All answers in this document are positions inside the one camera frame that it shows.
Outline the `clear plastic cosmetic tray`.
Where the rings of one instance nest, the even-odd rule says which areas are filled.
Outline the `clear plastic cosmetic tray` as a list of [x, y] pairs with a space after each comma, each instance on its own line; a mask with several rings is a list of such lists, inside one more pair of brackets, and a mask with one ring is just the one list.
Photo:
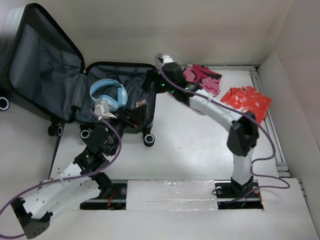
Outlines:
[[148, 105], [148, 102], [147, 102], [146, 99], [137, 101], [137, 102], [135, 103], [135, 107], [136, 107], [136, 108], [141, 107], [141, 106], [147, 106], [147, 105]]

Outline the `black white astronaut suitcase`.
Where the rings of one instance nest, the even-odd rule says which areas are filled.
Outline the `black white astronaut suitcase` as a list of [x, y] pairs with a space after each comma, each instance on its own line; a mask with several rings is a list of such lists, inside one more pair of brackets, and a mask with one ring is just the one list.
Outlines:
[[99, 123], [90, 110], [95, 102], [90, 87], [102, 79], [120, 82], [127, 91], [124, 108], [147, 100], [147, 127], [140, 133], [151, 146], [156, 93], [142, 89], [147, 63], [99, 61], [90, 65], [54, 18], [38, 3], [10, 10], [0, 32], [0, 85], [22, 98], [51, 121], [50, 136], [60, 135], [62, 123], [78, 122], [83, 139]]

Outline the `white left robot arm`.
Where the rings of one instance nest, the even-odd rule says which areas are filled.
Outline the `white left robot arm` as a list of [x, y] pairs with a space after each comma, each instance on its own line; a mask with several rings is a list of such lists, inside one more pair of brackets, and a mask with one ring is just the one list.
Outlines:
[[54, 219], [75, 205], [112, 195], [112, 180], [103, 171], [118, 158], [126, 128], [144, 126], [147, 109], [142, 104], [109, 112], [98, 102], [90, 110], [99, 123], [83, 137], [84, 150], [56, 178], [33, 186], [35, 193], [11, 200], [24, 237], [31, 240], [43, 234]]

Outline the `light blue headphones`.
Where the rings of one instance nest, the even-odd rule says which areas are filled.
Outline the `light blue headphones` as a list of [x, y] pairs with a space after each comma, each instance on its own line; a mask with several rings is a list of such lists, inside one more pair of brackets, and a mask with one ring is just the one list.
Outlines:
[[96, 103], [106, 101], [110, 112], [116, 112], [127, 105], [128, 93], [123, 84], [111, 78], [96, 81], [90, 86], [90, 98]]

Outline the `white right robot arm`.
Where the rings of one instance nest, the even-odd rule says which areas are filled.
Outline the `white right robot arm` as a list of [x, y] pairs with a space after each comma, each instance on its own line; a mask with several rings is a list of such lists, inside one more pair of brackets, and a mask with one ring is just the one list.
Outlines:
[[259, 133], [253, 112], [243, 113], [214, 99], [199, 83], [186, 80], [174, 61], [162, 63], [157, 70], [148, 70], [142, 87], [147, 92], [171, 93], [178, 102], [220, 124], [228, 133], [226, 145], [233, 155], [232, 193], [243, 197], [254, 188], [252, 160]]

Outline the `pink camouflage pants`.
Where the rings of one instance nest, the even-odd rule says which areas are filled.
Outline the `pink camouflage pants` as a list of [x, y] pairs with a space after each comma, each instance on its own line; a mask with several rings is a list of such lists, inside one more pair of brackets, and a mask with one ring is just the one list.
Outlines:
[[199, 85], [211, 96], [220, 93], [221, 74], [196, 64], [188, 64], [182, 72], [186, 81]]

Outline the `orange white tie-dye pants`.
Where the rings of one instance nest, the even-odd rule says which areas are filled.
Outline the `orange white tie-dye pants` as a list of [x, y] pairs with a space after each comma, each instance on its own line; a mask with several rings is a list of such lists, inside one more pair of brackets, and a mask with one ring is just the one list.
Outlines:
[[222, 103], [240, 112], [253, 112], [256, 122], [261, 124], [268, 115], [272, 99], [256, 91], [252, 86], [231, 87], [221, 98]]

